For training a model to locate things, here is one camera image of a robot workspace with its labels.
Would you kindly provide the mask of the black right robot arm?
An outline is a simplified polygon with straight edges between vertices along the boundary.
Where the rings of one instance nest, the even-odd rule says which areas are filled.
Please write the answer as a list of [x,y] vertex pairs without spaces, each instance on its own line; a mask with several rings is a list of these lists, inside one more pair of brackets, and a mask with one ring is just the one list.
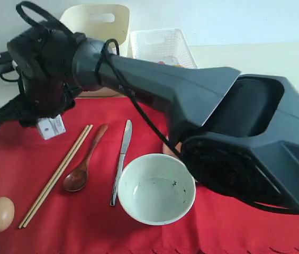
[[102,87],[161,111],[168,147],[210,190],[268,210],[299,213],[299,93],[284,77],[230,67],[187,69],[121,57],[105,42],[30,28],[0,53],[0,75],[17,71],[20,93],[0,125],[55,117],[83,91]]

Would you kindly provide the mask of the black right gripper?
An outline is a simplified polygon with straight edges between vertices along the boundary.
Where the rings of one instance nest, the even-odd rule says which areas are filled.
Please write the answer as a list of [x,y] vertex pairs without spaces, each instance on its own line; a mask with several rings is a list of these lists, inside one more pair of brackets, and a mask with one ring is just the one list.
[[10,121],[35,126],[38,119],[53,119],[75,106],[76,87],[68,82],[21,76],[17,83],[19,94],[0,107],[0,126]]

